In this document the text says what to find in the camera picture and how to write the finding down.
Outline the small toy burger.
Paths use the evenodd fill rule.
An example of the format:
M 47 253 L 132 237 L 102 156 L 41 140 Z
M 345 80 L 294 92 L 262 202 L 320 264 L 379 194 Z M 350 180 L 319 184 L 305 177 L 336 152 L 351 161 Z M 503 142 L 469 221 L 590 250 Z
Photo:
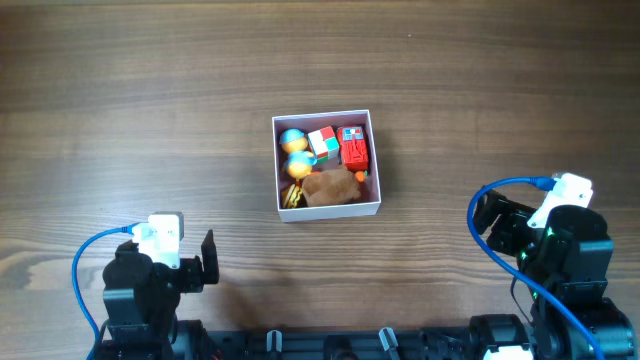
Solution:
M 296 209 L 305 205 L 306 200 L 299 183 L 291 184 L 281 192 L 281 206 L 283 209 Z

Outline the orange duck toy blue cap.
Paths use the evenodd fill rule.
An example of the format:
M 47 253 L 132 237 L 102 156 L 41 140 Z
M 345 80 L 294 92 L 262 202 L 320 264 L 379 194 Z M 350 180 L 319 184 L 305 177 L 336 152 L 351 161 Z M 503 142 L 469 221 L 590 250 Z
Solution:
M 287 154 L 285 172 L 295 180 L 310 175 L 317 163 L 315 154 L 308 150 L 309 141 L 299 129 L 288 129 L 280 135 L 279 144 Z

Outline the brown plush toy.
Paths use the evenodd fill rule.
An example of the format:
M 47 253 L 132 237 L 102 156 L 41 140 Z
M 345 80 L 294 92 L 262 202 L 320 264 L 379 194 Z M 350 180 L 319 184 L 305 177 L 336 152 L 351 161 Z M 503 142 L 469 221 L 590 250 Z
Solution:
M 312 173 L 302 180 L 301 189 L 309 207 L 339 206 L 370 197 L 366 184 L 344 166 Z

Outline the colourful puzzle cube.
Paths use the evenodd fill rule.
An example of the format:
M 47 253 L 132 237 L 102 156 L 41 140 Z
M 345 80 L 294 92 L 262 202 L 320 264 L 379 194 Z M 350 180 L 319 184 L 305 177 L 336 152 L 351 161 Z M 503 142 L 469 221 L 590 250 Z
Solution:
M 339 155 L 340 145 L 331 126 L 308 133 L 307 139 L 318 163 L 334 159 Z

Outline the red toy fire truck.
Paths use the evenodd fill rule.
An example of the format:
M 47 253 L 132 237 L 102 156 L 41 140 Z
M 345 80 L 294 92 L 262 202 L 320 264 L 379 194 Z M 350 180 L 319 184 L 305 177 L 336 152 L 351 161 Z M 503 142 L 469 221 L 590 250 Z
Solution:
M 341 163 L 350 171 L 367 171 L 369 152 L 361 126 L 343 126 L 337 132 Z

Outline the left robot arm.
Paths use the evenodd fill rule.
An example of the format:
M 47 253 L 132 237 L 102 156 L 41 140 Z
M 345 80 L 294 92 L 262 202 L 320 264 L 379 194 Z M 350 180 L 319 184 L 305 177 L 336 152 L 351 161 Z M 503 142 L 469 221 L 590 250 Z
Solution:
M 181 258 L 173 269 L 155 262 L 129 240 L 116 249 L 103 271 L 108 320 L 93 346 L 100 360 L 221 359 L 221 348 L 200 320 L 179 321 L 183 294 L 200 293 L 219 282 L 214 234 L 208 231 L 201 256 Z

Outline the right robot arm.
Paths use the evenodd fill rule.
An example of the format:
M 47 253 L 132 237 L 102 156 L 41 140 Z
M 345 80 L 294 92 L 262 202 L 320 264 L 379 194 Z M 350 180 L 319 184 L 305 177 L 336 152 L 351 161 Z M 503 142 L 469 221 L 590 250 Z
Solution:
M 614 250 L 605 219 L 578 205 L 553 208 L 533 229 L 535 210 L 490 190 L 473 222 L 487 245 L 517 259 L 517 269 L 558 299 L 600 345 L 607 359 L 636 359 L 639 346 L 630 320 L 604 296 Z

